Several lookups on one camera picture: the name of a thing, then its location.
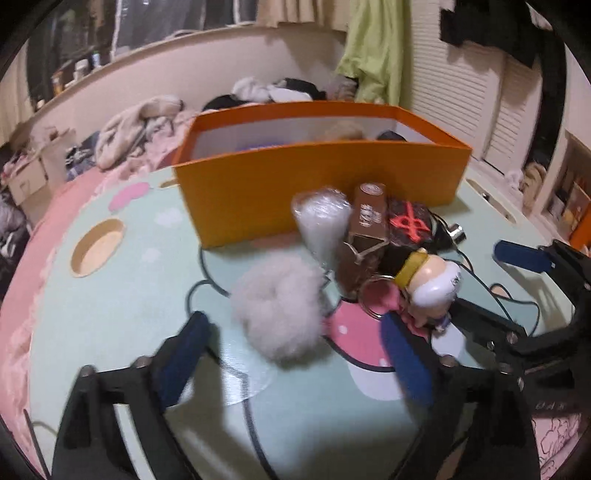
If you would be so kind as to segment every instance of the pink blanket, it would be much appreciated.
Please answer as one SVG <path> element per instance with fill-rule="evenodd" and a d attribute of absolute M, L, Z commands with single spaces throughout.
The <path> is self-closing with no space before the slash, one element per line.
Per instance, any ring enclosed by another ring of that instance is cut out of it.
<path fill-rule="evenodd" d="M 93 168 L 56 193 L 33 232 L 0 309 L 0 381 L 5 391 L 0 395 L 0 414 L 38 470 L 40 464 L 22 414 L 23 409 L 29 409 L 29 350 L 35 311 L 51 265 L 48 259 L 103 177 L 98 168 Z"/>

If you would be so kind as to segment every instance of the green curtain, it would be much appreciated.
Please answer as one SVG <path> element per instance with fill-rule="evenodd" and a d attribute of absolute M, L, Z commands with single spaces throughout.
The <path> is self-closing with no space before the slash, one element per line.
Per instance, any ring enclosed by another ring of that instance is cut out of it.
<path fill-rule="evenodd" d="M 398 105 L 404 0 L 350 0 L 351 20 L 337 73 L 359 79 L 355 101 Z"/>

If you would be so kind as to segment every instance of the wall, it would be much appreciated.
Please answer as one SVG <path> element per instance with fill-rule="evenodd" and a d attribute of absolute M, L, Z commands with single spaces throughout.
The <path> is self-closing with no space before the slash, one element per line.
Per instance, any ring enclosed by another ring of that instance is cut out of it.
<path fill-rule="evenodd" d="M 581 145 L 591 149 L 591 85 L 583 73 L 579 62 L 566 48 L 566 98 L 560 133 L 552 156 L 552 162 L 544 184 L 538 194 L 533 213 L 542 215 L 554 195 L 566 168 L 565 159 L 569 151 L 571 137 Z"/>
<path fill-rule="evenodd" d="M 154 95 L 179 96 L 189 108 L 230 93 L 246 76 L 263 82 L 296 77 L 324 88 L 343 53 L 345 36 L 311 25 L 236 27 L 152 44 L 117 59 L 43 107 L 18 139 L 46 128 L 76 129 L 81 141 L 113 115 Z"/>
<path fill-rule="evenodd" d="M 571 88 L 566 130 L 591 150 L 591 85 L 569 50 L 566 60 Z"/>

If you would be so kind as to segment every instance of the white blanket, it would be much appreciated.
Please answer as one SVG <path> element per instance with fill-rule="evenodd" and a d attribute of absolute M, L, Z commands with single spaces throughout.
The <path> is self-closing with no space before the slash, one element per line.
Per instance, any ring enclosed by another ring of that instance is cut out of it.
<path fill-rule="evenodd" d="M 182 108 L 179 98 L 162 95 L 115 115 L 100 131 L 95 151 L 97 166 L 107 170 L 129 153 L 143 134 L 146 120 L 161 116 L 173 119 Z"/>

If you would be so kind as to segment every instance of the orange box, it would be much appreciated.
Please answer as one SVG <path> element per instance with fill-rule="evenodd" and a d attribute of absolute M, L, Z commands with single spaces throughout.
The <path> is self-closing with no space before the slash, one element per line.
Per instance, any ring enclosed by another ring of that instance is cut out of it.
<path fill-rule="evenodd" d="M 366 138 L 390 129 L 404 141 L 316 138 L 340 120 Z M 368 103 L 273 103 L 200 115 L 173 168 L 203 248 L 296 229 L 291 199 L 331 186 L 350 199 L 377 182 L 388 195 L 450 203 L 472 149 L 404 109 Z"/>

